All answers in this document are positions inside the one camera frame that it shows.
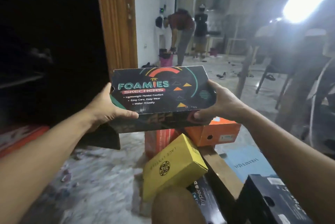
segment logo emblem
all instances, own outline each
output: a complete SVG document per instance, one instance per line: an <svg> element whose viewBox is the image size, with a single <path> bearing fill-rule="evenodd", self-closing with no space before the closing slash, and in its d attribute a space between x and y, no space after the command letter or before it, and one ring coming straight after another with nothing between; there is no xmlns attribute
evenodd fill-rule
<svg viewBox="0 0 335 224"><path fill-rule="evenodd" d="M161 176L164 176L164 175L166 175L168 173L169 170L170 170L170 163L168 161L165 161L159 167L159 174Z"/></svg>

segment black shoe box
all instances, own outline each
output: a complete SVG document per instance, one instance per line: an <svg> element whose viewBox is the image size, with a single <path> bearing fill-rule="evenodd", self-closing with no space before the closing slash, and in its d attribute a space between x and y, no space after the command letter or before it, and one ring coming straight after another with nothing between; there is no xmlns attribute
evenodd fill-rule
<svg viewBox="0 0 335 224"><path fill-rule="evenodd" d="M187 190L198 203L207 224L227 224L205 176L188 186Z"/></svg>
<svg viewBox="0 0 335 224"><path fill-rule="evenodd" d="M234 223L312 224L280 178L249 175L233 211Z"/></svg>
<svg viewBox="0 0 335 224"><path fill-rule="evenodd" d="M139 114L138 119L115 119L117 133L178 129L208 125L193 114L215 103L203 66L114 70L112 102Z"/></svg>

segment forearm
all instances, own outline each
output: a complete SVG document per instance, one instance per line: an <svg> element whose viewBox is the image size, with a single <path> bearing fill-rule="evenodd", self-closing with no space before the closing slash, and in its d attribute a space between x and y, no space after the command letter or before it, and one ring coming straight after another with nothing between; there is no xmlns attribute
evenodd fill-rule
<svg viewBox="0 0 335 224"><path fill-rule="evenodd" d="M243 125L314 222L334 223L335 161L250 108Z"/></svg>
<svg viewBox="0 0 335 224"><path fill-rule="evenodd" d="M171 47L172 48L176 47L177 36L178 36L178 30L177 29L173 29L172 30L172 41L171 41Z"/></svg>
<svg viewBox="0 0 335 224"><path fill-rule="evenodd" d="M0 160L0 224L19 222L92 123L78 112Z"/></svg>

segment yellow shoe box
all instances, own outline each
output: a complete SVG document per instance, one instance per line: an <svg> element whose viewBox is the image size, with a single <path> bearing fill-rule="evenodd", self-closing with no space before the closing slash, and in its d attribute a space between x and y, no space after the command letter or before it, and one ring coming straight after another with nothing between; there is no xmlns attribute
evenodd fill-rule
<svg viewBox="0 0 335 224"><path fill-rule="evenodd" d="M187 187L208 168L193 142L184 134L153 157L143 169L143 200L175 185Z"/></svg>

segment chair leg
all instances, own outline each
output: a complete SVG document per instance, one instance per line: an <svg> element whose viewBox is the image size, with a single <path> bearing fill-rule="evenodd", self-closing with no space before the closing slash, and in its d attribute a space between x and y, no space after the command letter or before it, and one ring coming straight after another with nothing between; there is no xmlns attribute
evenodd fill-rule
<svg viewBox="0 0 335 224"><path fill-rule="evenodd" d="M267 68L266 68L266 69L265 69L265 72L263 73L262 79L261 79L261 81L259 82L259 86L257 87L256 94L258 94L259 90L261 89L261 86L262 86L263 81L264 81L264 79L265 79L265 77L266 77L267 74L268 74L268 70L267 70Z"/></svg>
<svg viewBox="0 0 335 224"><path fill-rule="evenodd" d="M284 93L285 93L287 84L288 84L288 82L289 82L290 79L291 79L291 75L287 75L287 78L286 78L286 80L285 80L285 83L284 83L284 85L283 85L283 88L282 88L281 91L280 91L280 94L279 94L279 97L278 97L278 100L277 100L277 103L276 103L276 106L275 106L275 109L276 109L276 110L278 110L278 108L279 108L279 104L280 104L281 99L282 99L282 97L283 97L283 95L284 95Z"/></svg>

